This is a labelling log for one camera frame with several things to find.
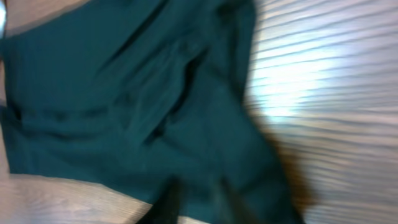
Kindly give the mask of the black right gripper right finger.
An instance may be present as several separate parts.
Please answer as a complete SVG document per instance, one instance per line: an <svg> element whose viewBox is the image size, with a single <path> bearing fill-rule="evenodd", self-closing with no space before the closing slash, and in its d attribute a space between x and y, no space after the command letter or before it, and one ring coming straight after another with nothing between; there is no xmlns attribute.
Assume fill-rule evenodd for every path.
<svg viewBox="0 0 398 224"><path fill-rule="evenodd" d="M243 199L229 185L220 179L214 189L216 222L220 224L258 224Z"/></svg>

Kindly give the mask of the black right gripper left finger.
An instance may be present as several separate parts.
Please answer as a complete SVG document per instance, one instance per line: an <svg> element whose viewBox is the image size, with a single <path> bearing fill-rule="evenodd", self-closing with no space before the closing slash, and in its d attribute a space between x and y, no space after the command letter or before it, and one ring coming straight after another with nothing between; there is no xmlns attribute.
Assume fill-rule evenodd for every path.
<svg viewBox="0 0 398 224"><path fill-rule="evenodd" d="M177 224L182 187L178 179L169 180L159 198L137 224Z"/></svg>

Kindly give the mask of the black t-shirt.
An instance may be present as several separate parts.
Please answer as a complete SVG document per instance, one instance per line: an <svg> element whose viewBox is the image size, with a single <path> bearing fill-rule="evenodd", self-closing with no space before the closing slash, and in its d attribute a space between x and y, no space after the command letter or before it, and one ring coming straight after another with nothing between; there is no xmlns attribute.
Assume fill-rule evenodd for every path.
<svg viewBox="0 0 398 224"><path fill-rule="evenodd" d="M103 184L217 223L226 179L261 223L301 223L243 106L255 3L100 0L1 41L10 171Z"/></svg>

